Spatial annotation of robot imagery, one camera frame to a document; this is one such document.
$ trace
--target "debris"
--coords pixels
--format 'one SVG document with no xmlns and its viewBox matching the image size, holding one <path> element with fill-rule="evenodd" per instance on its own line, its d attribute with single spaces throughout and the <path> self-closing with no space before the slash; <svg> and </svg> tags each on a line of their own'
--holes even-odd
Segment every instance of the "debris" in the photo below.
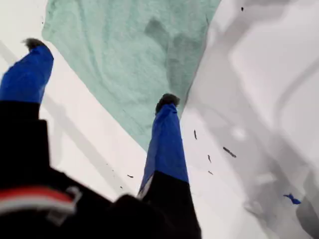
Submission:
<svg viewBox="0 0 319 239">
<path fill-rule="evenodd" d="M 284 195 L 284 197 L 289 198 L 292 201 L 293 204 L 298 205 L 298 204 L 301 203 L 298 199 L 294 198 L 291 193 L 289 195 Z"/>
<path fill-rule="evenodd" d="M 232 152 L 230 152 L 228 148 L 223 147 L 223 149 L 224 149 L 227 153 L 229 153 L 232 157 L 234 157 L 234 158 L 237 157 L 235 154 L 233 154 Z"/>
</svg>

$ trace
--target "green fabric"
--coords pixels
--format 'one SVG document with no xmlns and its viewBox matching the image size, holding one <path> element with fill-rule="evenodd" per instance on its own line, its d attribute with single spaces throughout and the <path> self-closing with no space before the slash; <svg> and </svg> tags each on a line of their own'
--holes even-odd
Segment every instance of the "green fabric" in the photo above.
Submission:
<svg viewBox="0 0 319 239">
<path fill-rule="evenodd" d="M 182 113 L 219 2 L 49 0 L 42 36 L 147 150 L 161 96 L 180 97 Z"/>
</svg>

